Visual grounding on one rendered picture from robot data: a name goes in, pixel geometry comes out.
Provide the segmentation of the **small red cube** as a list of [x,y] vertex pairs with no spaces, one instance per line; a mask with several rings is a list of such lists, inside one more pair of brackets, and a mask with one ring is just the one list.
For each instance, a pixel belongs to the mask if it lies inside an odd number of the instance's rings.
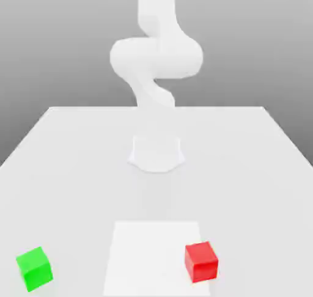
[[192,283],[216,279],[218,263],[208,241],[185,246],[185,266]]

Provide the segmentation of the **small green cube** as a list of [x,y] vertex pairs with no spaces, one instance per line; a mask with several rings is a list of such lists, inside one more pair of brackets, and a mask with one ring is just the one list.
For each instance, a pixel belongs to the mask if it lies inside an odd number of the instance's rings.
[[19,255],[16,262],[28,292],[53,280],[50,261],[41,246]]

